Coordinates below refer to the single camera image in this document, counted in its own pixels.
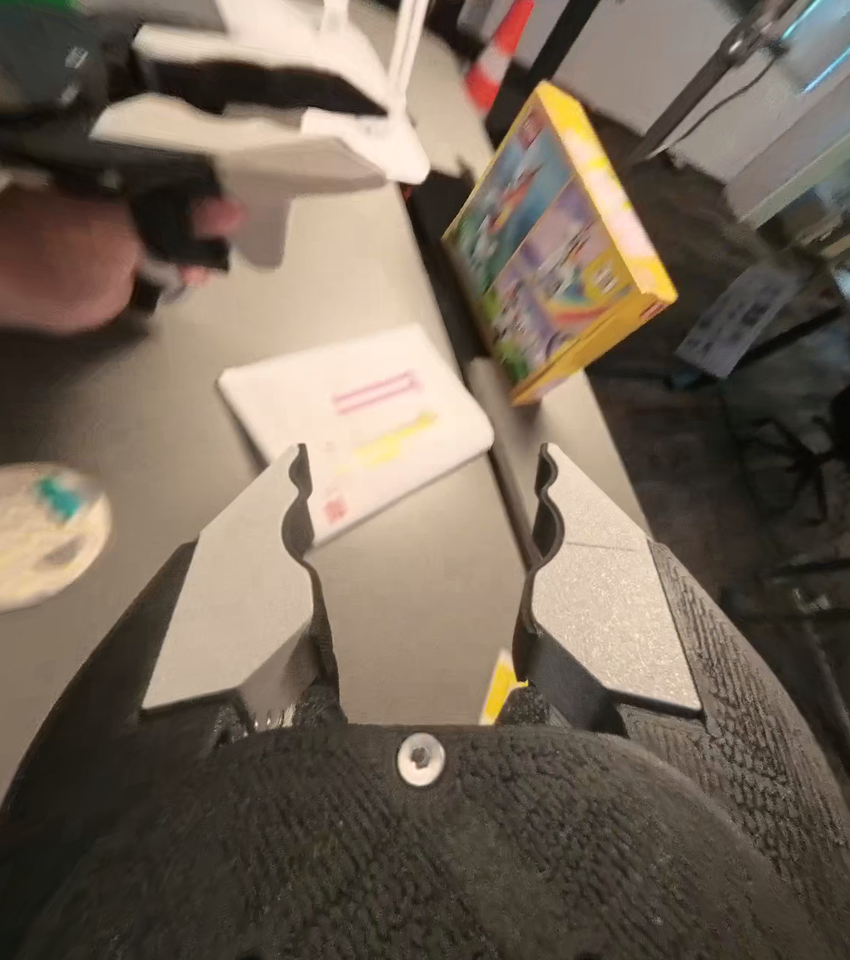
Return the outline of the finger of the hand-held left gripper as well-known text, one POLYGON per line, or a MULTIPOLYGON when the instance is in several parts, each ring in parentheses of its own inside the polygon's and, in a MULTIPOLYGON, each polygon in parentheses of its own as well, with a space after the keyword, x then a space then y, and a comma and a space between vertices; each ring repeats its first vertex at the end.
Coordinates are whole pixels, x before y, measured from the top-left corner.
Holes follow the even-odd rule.
POLYGON ((222 115, 230 106, 387 114, 382 97, 330 67, 275 60, 222 33, 143 25, 133 37, 132 55, 147 91, 206 114, 222 115))
POLYGON ((232 238, 241 257, 257 269, 282 264, 295 199, 385 184, 376 164, 336 136, 303 134, 263 115, 215 116, 157 93, 109 106, 92 127, 91 138, 191 153, 211 162, 226 197, 244 208, 232 238))

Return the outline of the colourful instruction booklet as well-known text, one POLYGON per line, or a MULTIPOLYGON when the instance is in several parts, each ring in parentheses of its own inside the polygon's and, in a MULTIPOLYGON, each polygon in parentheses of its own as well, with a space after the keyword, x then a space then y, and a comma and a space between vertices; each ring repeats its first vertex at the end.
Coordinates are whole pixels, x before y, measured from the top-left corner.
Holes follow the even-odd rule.
POLYGON ((496 657, 479 713, 479 726, 496 724, 509 696, 526 687, 527 681, 518 679, 516 675, 510 650, 501 649, 496 657))

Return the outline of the white sign board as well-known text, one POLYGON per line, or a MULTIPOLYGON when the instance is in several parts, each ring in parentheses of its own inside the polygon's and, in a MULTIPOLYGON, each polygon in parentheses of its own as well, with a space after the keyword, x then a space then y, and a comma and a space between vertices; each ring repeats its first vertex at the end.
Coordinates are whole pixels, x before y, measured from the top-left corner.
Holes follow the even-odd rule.
POLYGON ((801 288, 793 271, 749 267, 699 316, 676 350, 677 359, 710 377, 728 378, 801 288))

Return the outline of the black light stand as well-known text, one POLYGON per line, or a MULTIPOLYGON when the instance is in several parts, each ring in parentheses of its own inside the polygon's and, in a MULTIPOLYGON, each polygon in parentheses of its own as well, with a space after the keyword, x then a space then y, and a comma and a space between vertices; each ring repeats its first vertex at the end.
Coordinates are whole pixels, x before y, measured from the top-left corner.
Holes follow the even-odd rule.
POLYGON ((722 40, 719 48, 651 125, 632 151, 633 167, 670 151, 689 139, 714 114, 742 97, 767 75, 788 51, 787 35, 810 5, 809 1, 757 3, 722 40), (743 67, 758 52, 767 54, 765 67, 749 82, 715 103, 680 136, 674 132, 731 72, 743 67))

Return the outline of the black screen stand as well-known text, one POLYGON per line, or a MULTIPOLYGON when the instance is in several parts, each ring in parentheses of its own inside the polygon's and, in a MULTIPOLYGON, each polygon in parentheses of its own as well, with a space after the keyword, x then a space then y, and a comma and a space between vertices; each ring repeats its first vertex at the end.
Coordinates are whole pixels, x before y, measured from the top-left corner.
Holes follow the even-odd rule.
POLYGON ((567 2, 531 65, 513 63, 507 67, 499 93, 484 121, 493 147, 501 145, 507 129, 538 83, 554 78, 598 6, 599 1, 567 2))

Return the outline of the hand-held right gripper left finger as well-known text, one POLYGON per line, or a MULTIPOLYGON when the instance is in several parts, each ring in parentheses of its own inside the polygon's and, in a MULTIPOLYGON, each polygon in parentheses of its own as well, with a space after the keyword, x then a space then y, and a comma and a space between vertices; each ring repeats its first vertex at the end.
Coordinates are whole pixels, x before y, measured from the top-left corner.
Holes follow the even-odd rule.
POLYGON ((294 444, 200 532, 144 691, 145 714, 236 703, 252 727, 286 726, 337 667, 309 563, 309 454, 294 444))

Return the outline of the orange traffic cone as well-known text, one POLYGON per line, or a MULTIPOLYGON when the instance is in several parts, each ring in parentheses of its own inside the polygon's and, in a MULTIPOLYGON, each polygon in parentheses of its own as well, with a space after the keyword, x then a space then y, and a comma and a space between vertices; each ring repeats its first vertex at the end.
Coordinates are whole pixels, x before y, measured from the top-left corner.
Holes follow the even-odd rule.
POLYGON ((498 98, 534 9, 534 1, 512 2, 490 42, 464 74, 464 90, 481 118, 488 116, 498 98))

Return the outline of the round white lego plate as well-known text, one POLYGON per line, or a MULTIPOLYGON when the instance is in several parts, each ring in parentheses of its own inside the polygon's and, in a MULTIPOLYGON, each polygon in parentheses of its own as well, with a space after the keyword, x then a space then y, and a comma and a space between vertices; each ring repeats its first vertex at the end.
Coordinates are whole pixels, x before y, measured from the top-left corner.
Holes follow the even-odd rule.
POLYGON ((0 615, 75 583, 112 530, 110 500, 90 475, 56 462, 0 465, 0 615))

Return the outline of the person's left hand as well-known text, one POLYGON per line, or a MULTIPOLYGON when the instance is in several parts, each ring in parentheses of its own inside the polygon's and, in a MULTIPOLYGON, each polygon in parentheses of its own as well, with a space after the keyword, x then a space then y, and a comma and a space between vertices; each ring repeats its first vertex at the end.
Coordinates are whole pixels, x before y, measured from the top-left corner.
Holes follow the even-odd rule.
POLYGON ((129 306, 146 259, 124 205, 9 189, 0 196, 0 330, 99 330, 129 306))

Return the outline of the white instruction booklet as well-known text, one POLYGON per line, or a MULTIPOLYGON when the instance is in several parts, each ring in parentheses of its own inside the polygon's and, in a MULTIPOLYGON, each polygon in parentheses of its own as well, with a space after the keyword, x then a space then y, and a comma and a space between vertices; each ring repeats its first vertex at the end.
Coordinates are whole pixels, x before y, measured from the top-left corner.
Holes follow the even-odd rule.
POLYGON ((229 367, 217 386, 266 462, 305 446, 314 546, 494 441, 479 402, 417 323, 229 367))

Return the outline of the yellow lego box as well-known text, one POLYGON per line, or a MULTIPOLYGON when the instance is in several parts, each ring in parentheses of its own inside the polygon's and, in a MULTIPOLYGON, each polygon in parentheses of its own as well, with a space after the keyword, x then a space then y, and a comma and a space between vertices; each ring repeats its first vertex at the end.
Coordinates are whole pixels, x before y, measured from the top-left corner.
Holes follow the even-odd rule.
POLYGON ((548 81, 442 242, 511 406, 539 403, 678 299, 583 105, 548 81))

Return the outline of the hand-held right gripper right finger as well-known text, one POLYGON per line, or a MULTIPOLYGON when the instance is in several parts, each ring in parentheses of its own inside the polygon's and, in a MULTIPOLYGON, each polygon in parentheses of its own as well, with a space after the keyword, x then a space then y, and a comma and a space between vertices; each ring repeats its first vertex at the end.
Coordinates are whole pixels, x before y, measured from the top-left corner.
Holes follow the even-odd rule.
POLYGON ((554 442, 541 446, 517 676, 571 727, 622 732, 621 708, 701 721, 647 532, 554 442))

